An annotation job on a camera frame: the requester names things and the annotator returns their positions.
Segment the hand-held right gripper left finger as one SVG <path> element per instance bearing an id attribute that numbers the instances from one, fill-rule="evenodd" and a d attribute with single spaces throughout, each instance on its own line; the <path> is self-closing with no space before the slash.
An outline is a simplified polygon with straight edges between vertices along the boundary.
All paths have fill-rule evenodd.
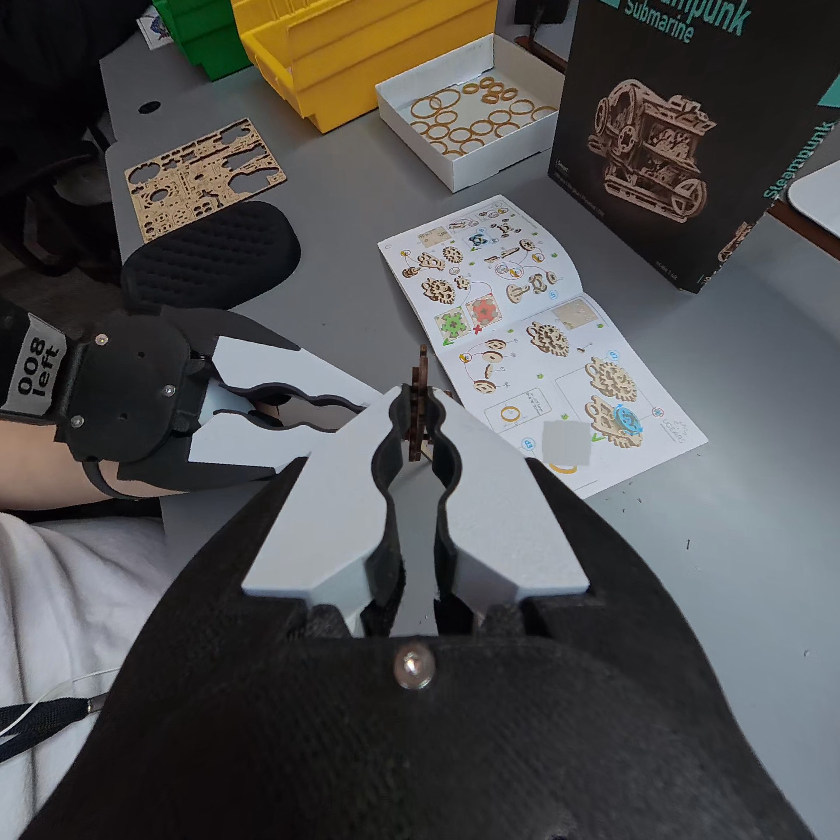
<path id="1" fill-rule="evenodd" d="M 248 595 L 335 606 L 388 637 L 404 563 L 390 488 L 404 465 L 404 387 L 393 387 L 307 459 L 243 580 Z"/>

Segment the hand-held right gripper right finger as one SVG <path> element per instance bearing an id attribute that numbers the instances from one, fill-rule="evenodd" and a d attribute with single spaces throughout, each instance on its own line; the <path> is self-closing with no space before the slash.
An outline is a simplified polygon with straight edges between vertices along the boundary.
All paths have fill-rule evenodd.
<path id="1" fill-rule="evenodd" d="M 427 390 L 437 504 L 438 635 L 466 635 L 493 606 L 581 595 L 590 582 L 529 461 L 444 391 Z"/>

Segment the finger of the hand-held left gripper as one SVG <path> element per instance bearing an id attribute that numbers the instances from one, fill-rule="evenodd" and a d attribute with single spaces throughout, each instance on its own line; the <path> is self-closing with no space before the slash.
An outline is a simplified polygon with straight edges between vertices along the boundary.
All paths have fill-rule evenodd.
<path id="1" fill-rule="evenodd" d="M 194 433 L 194 464 L 280 469 L 309 456 L 350 420 L 344 406 L 281 406 L 265 415 L 220 411 Z"/>
<path id="2" fill-rule="evenodd" d="M 381 398 L 371 386 L 303 349 L 221 336 L 212 363 L 211 412 L 247 412 L 249 404 L 276 396 L 360 412 Z"/>

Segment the wooden gear assembly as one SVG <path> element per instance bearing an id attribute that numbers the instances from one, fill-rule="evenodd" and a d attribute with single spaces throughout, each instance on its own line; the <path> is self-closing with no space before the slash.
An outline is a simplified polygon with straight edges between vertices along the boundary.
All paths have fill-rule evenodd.
<path id="1" fill-rule="evenodd" d="M 418 365 L 413 367 L 409 392 L 410 420 L 404 439 L 408 443 L 409 461 L 420 461 L 425 455 L 436 476 L 454 464 L 455 447 L 444 433 L 444 407 L 435 401 L 428 402 L 427 345 L 421 344 Z"/>

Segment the person's left forearm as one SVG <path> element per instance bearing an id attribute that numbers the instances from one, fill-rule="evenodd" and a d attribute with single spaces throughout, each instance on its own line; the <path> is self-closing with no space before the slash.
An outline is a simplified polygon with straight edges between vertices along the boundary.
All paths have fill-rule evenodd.
<path id="1" fill-rule="evenodd" d="M 53 426 L 1 422 L 2 525 L 45 526 L 105 518 L 160 521 L 156 499 L 118 500 L 96 488 Z"/>

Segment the laser-cut wooden parts sheet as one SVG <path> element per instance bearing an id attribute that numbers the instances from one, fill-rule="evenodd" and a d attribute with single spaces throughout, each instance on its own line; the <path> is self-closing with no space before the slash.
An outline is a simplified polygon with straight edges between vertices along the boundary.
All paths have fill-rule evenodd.
<path id="1" fill-rule="evenodd" d="M 124 172 L 144 244 L 287 180 L 255 125 L 240 119 Z"/>

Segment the black model kit box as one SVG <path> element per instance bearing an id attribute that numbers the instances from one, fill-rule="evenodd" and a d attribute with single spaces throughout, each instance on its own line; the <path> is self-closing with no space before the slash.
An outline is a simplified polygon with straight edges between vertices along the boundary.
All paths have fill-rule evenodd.
<path id="1" fill-rule="evenodd" d="M 838 124 L 838 1 L 579 2 L 549 175 L 698 293 Z"/>

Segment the black wristband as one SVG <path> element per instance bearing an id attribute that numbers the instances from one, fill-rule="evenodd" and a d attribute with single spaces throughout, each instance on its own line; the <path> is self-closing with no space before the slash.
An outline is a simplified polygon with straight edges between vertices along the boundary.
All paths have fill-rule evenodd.
<path id="1" fill-rule="evenodd" d="M 90 483 L 105 496 L 120 501 L 141 501 L 143 499 L 143 497 L 122 493 L 109 484 L 102 473 L 102 466 L 108 467 L 113 473 L 113 477 L 117 479 L 119 477 L 118 462 L 86 459 L 81 461 L 80 465 Z"/>

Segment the black padded wrist rest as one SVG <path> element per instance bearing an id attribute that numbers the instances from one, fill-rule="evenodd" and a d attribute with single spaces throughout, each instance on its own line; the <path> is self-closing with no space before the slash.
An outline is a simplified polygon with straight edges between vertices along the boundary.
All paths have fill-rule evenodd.
<path id="1" fill-rule="evenodd" d="M 246 201 L 141 246 L 121 270 L 124 307 L 230 310 L 281 284 L 301 245 L 276 206 Z"/>

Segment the illustrated instruction booklet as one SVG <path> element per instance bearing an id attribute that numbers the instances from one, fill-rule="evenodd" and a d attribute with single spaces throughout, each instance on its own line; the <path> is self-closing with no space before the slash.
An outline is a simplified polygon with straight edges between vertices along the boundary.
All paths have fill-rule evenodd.
<path id="1" fill-rule="evenodd" d="M 378 247 L 465 409 L 579 497 L 707 443 L 560 242 L 508 198 Z"/>

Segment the white shirt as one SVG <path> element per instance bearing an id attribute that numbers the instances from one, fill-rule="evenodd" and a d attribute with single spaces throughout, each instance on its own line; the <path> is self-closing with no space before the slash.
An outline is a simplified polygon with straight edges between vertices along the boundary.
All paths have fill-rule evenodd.
<path id="1" fill-rule="evenodd" d="M 141 628 L 188 562 L 152 518 L 36 524 L 1 517 L 1 701 L 108 691 Z"/>

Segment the white cardboard tray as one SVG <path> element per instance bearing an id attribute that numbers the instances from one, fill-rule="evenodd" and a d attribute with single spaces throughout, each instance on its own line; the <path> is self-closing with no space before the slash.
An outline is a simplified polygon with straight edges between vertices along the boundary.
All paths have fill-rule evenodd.
<path id="1" fill-rule="evenodd" d="M 375 87 L 382 120 L 456 193 L 552 144 L 564 76 L 487 35 Z"/>

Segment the black office chair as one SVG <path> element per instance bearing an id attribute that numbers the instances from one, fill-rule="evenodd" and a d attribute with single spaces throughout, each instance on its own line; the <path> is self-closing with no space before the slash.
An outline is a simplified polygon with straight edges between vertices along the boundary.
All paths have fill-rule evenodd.
<path id="1" fill-rule="evenodd" d="M 81 163 L 107 109 L 100 61 L 137 33 L 145 1 L 2 2 L 2 245 L 24 266 L 27 203 L 34 204 L 64 254 L 56 268 L 74 267 L 101 284 L 117 286 L 116 229 L 104 208 L 63 197 L 57 186 L 26 188 L 61 161 Z"/>

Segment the yellow plastic bin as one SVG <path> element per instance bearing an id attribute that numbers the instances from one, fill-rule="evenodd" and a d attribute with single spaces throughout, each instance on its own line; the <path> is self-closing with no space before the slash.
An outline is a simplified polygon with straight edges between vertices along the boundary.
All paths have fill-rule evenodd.
<path id="1" fill-rule="evenodd" d="M 375 86 L 491 35 L 496 1 L 233 1 L 247 56 L 321 133 L 377 108 Z"/>

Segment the green plastic bin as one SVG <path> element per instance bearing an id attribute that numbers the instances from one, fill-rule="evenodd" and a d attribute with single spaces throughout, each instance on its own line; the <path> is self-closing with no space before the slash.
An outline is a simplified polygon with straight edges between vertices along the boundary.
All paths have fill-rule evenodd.
<path id="1" fill-rule="evenodd" d="M 230 1 L 153 1 L 174 42 L 209 80 L 251 66 Z"/>

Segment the black clamp knob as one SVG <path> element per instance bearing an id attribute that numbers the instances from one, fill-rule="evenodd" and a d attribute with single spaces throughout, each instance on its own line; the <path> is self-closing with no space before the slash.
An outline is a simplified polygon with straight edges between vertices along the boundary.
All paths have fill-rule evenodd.
<path id="1" fill-rule="evenodd" d="M 545 25 L 561 25 L 569 13 L 570 4 L 570 1 L 516 1 L 513 22 L 533 30 Z"/>

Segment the white metal plate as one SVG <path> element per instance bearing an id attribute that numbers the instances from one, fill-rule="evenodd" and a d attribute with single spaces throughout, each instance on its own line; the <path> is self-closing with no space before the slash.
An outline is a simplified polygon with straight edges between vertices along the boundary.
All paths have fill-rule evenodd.
<path id="1" fill-rule="evenodd" d="M 795 180 L 787 191 L 793 209 L 839 238 L 839 161 Z"/>

